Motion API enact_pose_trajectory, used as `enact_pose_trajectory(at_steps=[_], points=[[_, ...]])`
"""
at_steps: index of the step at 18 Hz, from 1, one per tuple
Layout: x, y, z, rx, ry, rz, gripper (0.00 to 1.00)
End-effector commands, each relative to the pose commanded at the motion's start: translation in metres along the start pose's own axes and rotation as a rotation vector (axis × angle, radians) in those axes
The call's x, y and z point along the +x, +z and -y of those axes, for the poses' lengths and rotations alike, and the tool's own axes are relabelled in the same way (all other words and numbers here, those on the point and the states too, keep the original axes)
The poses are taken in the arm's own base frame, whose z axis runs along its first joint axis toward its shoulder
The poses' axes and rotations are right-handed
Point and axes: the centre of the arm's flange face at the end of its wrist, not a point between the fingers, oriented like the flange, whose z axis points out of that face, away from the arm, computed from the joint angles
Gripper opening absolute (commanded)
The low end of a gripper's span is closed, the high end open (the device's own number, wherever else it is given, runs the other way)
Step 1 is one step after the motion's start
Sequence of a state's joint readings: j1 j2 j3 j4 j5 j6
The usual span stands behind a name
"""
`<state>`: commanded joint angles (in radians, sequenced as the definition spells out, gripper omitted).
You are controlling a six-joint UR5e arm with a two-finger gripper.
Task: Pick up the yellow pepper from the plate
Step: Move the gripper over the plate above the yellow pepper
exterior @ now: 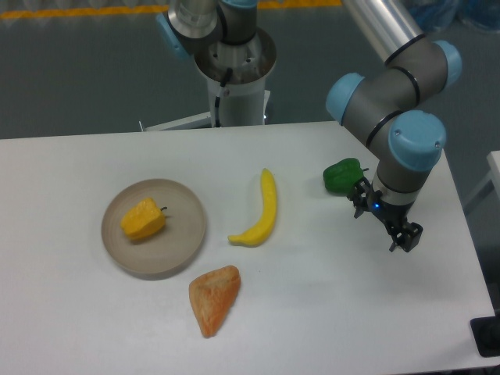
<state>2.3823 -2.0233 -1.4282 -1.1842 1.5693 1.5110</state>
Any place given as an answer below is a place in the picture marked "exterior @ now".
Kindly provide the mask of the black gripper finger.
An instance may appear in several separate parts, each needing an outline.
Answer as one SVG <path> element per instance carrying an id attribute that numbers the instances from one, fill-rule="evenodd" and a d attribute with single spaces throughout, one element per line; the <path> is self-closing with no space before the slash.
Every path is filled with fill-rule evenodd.
<path id="1" fill-rule="evenodd" d="M 353 204 L 354 218 L 358 219 L 363 213 L 369 212 L 368 194 L 370 193 L 370 182 L 362 177 L 356 181 L 347 195 L 347 199 Z"/>
<path id="2" fill-rule="evenodd" d="M 396 248 L 410 252 L 419 244 L 423 227 L 418 223 L 404 222 L 400 227 L 390 226 L 388 233 L 392 239 L 389 248 L 390 252 L 393 252 Z"/>

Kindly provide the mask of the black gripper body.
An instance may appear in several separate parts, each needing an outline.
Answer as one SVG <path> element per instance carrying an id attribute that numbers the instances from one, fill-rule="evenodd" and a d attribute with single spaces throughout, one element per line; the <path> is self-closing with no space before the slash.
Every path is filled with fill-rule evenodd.
<path id="1" fill-rule="evenodd" d="M 415 193 L 370 189 L 366 198 L 368 210 L 382 222 L 387 231 L 414 231 L 414 225 L 407 216 L 416 200 Z"/>

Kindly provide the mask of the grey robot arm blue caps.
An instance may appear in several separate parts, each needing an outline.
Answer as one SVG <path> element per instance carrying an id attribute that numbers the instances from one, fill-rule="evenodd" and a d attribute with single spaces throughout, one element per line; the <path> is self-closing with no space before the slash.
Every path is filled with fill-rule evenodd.
<path id="1" fill-rule="evenodd" d="M 345 8 L 385 71 L 372 80 L 344 75 L 329 90 L 326 108 L 379 163 L 368 180 L 357 160 L 344 159 L 323 171 L 323 182 L 357 215 L 382 222 L 394 247 L 410 251 L 423 229 L 407 215 L 446 142 L 442 122 L 419 104 L 457 81 L 462 59 L 448 42 L 430 41 L 400 2 L 346 1 Z M 254 1 L 172 1 L 156 18 L 172 52 L 193 58 L 205 78 L 213 127 L 264 122 L 264 85 L 277 53 L 256 18 Z"/>

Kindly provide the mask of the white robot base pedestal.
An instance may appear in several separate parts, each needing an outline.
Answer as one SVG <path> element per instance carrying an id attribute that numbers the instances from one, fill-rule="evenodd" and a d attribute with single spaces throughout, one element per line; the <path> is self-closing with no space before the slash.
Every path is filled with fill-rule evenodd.
<path id="1" fill-rule="evenodd" d="M 217 42 L 195 55 L 198 72 L 205 78 L 209 111 L 167 123 L 142 127 L 143 132 L 209 127 L 263 125 L 277 50 L 272 38 L 258 28 L 242 45 Z"/>

